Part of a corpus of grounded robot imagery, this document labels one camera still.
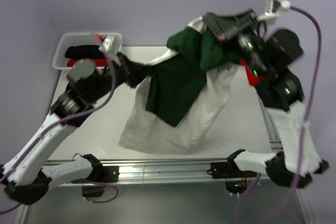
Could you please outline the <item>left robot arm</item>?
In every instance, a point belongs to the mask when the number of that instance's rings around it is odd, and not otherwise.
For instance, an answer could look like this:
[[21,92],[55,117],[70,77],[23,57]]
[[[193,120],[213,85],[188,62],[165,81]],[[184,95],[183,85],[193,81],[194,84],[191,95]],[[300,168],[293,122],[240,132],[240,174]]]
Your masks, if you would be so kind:
[[19,204],[32,205],[59,185],[73,181],[99,182],[104,169],[92,154],[56,166],[47,167],[45,163],[92,113],[110,101],[118,86],[127,84],[136,88],[150,72],[150,66],[133,62],[120,52],[102,70],[91,59],[76,62],[66,75],[65,92],[51,106],[39,130],[1,168],[4,193]]

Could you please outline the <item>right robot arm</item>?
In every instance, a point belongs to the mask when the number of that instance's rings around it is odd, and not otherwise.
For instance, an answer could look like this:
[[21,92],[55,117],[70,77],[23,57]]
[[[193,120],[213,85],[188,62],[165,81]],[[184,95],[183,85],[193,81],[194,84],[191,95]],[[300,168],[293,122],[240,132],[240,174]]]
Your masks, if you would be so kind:
[[203,21],[221,46],[241,53],[241,64],[248,76],[257,79],[254,88],[282,143],[282,150],[276,153],[239,149],[224,163],[212,163],[212,176],[252,177],[260,173],[282,187],[306,187],[312,175],[323,173],[329,164],[316,152],[305,117],[309,103],[299,78],[289,69],[303,55],[297,34],[282,28],[268,39],[261,38],[259,27],[266,20],[252,10],[234,16],[207,13]]

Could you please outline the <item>white and green t shirt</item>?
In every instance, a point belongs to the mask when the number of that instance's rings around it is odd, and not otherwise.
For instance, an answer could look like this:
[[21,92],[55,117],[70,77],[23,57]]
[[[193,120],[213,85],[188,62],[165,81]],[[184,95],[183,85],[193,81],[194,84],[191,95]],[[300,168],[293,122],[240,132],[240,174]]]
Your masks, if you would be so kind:
[[166,52],[149,61],[119,139],[123,148],[187,154],[204,141],[231,96],[239,55],[223,49],[198,17],[168,38]]

